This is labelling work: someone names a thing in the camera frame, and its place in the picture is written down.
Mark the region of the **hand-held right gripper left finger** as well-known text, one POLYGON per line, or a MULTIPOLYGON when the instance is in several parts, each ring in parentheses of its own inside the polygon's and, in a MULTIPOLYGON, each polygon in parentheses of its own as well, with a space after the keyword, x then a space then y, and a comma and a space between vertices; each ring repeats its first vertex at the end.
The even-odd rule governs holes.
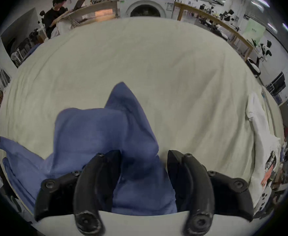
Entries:
POLYGON ((35 221, 73 214, 81 234, 104 235, 99 211, 112 211, 121 162, 120 150, 111 150, 96 154, 81 171, 43 180, 35 202, 35 221))

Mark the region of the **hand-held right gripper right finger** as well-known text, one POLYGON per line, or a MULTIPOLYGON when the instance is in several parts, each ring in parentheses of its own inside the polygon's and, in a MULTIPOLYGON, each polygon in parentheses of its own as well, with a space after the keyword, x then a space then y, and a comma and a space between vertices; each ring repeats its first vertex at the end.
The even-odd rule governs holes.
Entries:
POLYGON ((182 235, 205 235, 215 214, 252 222, 254 207, 244 179, 207 171, 192 154, 176 150, 168 151, 167 172, 175 191, 177 212, 189 212, 182 235))

